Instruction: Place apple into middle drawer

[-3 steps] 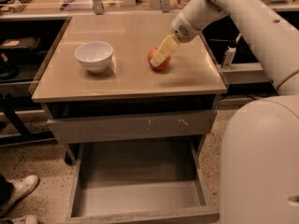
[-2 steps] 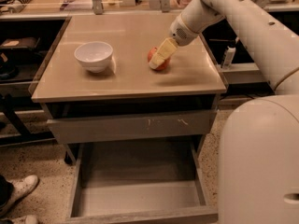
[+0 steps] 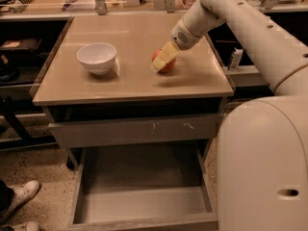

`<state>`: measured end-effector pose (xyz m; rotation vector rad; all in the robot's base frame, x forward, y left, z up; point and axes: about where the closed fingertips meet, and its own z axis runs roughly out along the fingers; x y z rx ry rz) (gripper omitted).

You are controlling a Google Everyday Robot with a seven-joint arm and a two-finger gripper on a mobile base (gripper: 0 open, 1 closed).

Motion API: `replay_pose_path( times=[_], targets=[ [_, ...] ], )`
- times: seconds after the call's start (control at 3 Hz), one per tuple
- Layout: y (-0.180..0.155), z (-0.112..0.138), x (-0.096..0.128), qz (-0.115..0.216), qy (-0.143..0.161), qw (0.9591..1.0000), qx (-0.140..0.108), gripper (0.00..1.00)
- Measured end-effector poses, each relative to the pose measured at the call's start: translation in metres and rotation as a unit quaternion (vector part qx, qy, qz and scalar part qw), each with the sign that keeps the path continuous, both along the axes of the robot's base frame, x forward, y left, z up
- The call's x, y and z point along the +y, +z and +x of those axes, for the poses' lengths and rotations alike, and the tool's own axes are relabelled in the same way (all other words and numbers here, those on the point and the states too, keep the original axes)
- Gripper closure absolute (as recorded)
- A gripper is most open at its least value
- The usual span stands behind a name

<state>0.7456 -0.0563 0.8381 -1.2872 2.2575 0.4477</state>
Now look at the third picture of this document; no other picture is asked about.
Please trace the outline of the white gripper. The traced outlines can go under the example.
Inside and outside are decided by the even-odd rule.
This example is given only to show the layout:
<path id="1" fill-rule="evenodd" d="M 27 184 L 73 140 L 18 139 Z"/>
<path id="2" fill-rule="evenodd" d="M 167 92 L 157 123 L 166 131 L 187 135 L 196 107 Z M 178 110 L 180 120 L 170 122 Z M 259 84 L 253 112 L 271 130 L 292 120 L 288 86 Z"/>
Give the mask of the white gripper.
<path id="1" fill-rule="evenodd" d="M 200 41 L 200 37 L 194 36 L 184 24 L 184 19 L 181 18 L 171 30 L 171 39 L 166 45 L 160 49 L 161 52 L 155 60 L 152 60 L 150 69 L 155 73 L 160 73 L 167 64 L 169 64 L 180 50 L 189 50 Z"/>

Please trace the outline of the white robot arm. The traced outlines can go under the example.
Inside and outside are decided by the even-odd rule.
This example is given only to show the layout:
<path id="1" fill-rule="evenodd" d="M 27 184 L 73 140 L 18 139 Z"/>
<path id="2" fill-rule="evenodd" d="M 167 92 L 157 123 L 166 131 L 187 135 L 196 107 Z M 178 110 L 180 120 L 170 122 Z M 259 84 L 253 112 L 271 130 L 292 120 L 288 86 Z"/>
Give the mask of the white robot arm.
<path id="1" fill-rule="evenodd" d="M 218 231 L 308 231 L 307 47 L 246 0 L 196 0 L 172 30 L 182 50 L 224 21 L 272 95 L 218 132 Z"/>

